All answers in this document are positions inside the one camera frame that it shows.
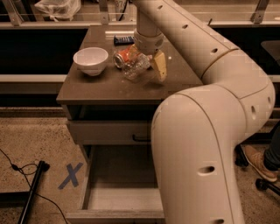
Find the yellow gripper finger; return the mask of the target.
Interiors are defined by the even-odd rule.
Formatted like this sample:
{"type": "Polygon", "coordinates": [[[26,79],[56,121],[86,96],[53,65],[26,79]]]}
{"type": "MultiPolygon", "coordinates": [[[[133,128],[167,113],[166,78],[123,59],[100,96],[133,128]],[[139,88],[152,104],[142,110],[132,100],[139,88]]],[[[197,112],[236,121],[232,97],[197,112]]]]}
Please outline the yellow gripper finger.
{"type": "Polygon", "coordinates": [[[140,54],[140,51],[137,49],[135,45],[130,45],[127,48],[127,58],[128,60],[135,59],[140,54]]]}
{"type": "Polygon", "coordinates": [[[161,50],[159,50],[156,54],[152,56],[150,64],[153,70],[155,71],[157,80],[160,82],[165,81],[167,77],[165,54],[161,50]]]}

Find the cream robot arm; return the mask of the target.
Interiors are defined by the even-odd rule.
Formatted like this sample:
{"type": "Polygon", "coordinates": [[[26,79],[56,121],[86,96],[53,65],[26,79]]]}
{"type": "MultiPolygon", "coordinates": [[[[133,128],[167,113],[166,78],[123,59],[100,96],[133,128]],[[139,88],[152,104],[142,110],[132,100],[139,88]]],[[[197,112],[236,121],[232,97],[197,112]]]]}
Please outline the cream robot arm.
{"type": "Polygon", "coordinates": [[[135,0],[135,43],[153,54],[168,39],[202,84],[167,97],[151,125],[166,224],[245,224],[235,146],[270,118],[275,89],[238,46],[173,0],[135,0]]]}

